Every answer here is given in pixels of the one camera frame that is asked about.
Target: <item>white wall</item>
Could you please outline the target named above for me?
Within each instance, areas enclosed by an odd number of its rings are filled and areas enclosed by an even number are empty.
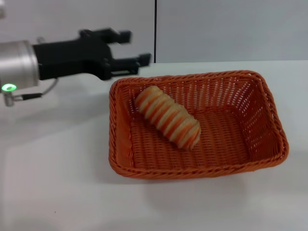
[[[308,59],[307,0],[158,0],[157,62]]]
[[[0,42],[38,36],[48,42],[74,39],[80,29],[111,27],[133,32],[132,44],[117,45],[116,57],[154,52],[153,0],[5,0]]]

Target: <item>green indicator light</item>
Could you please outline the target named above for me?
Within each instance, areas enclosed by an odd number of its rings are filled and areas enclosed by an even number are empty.
[[[13,91],[13,90],[16,90],[16,88],[17,88],[16,85],[7,83],[7,84],[4,84],[1,89],[3,91]]]

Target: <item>striped bread roll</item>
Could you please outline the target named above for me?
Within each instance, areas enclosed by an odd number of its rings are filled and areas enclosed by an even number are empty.
[[[199,142],[199,121],[157,86],[150,86],[141,92],[135,105],[151,124],[179,148],[191,150]]]

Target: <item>wicker basket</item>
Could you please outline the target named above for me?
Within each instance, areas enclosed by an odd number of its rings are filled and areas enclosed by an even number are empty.
[[[134,101],[157,85],[200,121],[192,151],[178,149],[138,112]],[[289,152],[273,96],[253,71],[124,78],[110,90],[109,162],[140,179],[218,177],[273,167]]]

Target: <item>white table surface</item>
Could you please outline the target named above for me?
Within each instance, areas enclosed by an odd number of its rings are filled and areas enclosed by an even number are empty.
[[[1,102],[0,230],[307,230],[308,61],[154,64],[140,75],[237,69],[262,74],[274,95],[290,144],[277,167],[198,180],[117,175],[108,163],[108,92],[116,78],[62,78],[43,99],[13,108]]]

